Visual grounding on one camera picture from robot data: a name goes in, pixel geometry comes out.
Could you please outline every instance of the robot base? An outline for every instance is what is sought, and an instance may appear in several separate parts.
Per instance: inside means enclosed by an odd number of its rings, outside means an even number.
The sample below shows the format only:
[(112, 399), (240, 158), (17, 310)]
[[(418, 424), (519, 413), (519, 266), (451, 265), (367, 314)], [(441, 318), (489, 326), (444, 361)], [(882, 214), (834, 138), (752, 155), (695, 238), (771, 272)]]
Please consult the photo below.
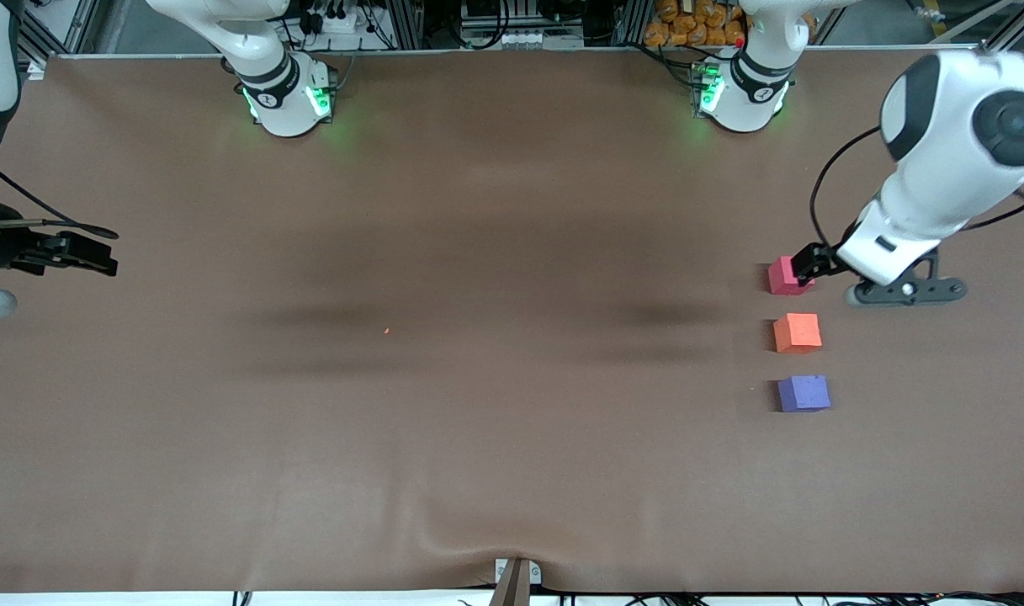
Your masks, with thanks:
[(773, 100), (752, 102), (748, 94), (732, 83), (730, 61), (724, 60), (732, 54), (735, 50), (722, 50), (722, 59), (711, 57), (693, 67), (691, 81), (703, 86), (691, 91), (691, 104), (696, 116), (710, 118), (735, 133), (752, 133), (769, 124), (773, 115), (781, 111), (788, 84), (785, 83)]
[(332, 122), (336, 104), (335, 70), (305, 53), (292, 53), (292, 57), (299, 61), (299, 85), (288, 93), (282, 106), (265, 107), (254, 102), (249, 93), (246, 95), (254, 124), (261, 124), (276, 137), (297, 137), (309, 133), (319, 123)]

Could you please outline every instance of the brown fabric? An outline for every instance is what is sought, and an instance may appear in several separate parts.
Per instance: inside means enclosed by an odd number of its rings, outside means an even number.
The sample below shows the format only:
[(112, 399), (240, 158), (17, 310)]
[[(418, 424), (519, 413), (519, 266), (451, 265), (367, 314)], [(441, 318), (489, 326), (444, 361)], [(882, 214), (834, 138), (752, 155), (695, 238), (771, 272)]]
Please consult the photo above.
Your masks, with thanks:
[[(293, 140), (214, 60), (51, 61), (0, 166), (118, 229), (121, 270), (0, 272), (0, 591), (498, 556), (556, 590), (1024, 590), (1024, 216), (946, 243), (953, 305), (764, 289), (914, 57), (808, 53), (754, 135), (641, 54), (365, 57)], [(891, 166), (838, 163), (830, 233)], [(823, 350), (770, 352), (786, 311)], [(815, 373), (835, 409), (777, 412)]]

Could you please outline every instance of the orange cube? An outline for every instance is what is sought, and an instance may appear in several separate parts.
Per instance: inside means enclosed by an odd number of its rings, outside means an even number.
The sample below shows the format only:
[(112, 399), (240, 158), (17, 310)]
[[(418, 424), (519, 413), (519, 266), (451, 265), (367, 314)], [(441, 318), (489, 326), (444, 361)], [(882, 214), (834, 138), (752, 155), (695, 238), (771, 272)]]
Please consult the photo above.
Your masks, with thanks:
[(811, 353), (822, 348), (818, 314), (784, 314), (773, 322), (779, 353)]

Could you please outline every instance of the robot logo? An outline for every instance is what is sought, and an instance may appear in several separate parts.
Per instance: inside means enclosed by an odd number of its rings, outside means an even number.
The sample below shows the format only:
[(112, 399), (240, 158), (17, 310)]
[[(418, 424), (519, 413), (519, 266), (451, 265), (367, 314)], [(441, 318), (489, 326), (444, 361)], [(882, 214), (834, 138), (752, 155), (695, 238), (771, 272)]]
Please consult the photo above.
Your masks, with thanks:
[(280, 99), (276, 99), (276, 96), (274, 95), (269, 95), (268, 92), (259, 93), (259, 95), (257, 95), (257, 102), (261, 103), (262, 106), (269, 109), (278, 106), (278, 104), (281, 104)]

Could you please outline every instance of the purple cube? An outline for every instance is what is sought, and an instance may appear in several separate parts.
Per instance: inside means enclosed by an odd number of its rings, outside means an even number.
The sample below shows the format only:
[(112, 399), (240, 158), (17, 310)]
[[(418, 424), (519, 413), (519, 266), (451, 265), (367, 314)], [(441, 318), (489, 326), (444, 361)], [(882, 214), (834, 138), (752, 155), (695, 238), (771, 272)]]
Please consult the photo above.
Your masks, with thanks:
[(788, 377), (777, 383), (784, 412), (815, 412), (829, 407), (826, 377), (820, 375)]

